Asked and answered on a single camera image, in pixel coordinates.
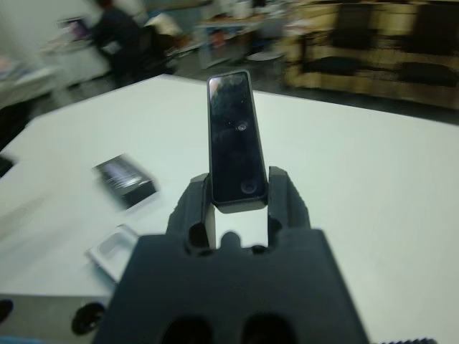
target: white table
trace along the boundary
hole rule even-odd
[[[51,93],[58,106],[70,104],[71,98],[58,79],[55,68],[46,67],[14,80],[0,82],[0,109]]]
[[[266,166],[287,170],[325,230],[373,342],[457,343],[459,128],[255,93]],[[0,293],[109,295],[84,255],[121,223],[164,233],[191,177],[208,171],[205,84],[157,77],[36,119],[6,148],[0,180]],[[120,153],[159,182],[121,211],[91,168]],[[266,209],[217,215],[266,244]]]

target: black box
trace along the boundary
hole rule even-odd
[[[125,155],[101,163],[95,169],[112,195],[127,208],[156,193],[153,181],[129,162]]]

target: smartphone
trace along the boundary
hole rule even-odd
[[[207,81],[212,201],[222,212],[266,205],[268,182],[250,76],[246,71]],[[237,209],[234,205],[245,205]]]

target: couch cushion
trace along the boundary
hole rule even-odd
[[[332,75],[354,75],[362,66],[360,59],[330,56],[311,62],[309,70]]]
[[[457,87],[459,76],[441,64],[403,62],[400,65],[398,80],[415,84]]]

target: small white container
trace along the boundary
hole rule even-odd
[[[87,251],[91,260],[100,266],[115,282],[120,282],[138,235],[122,224],[118,230]]]

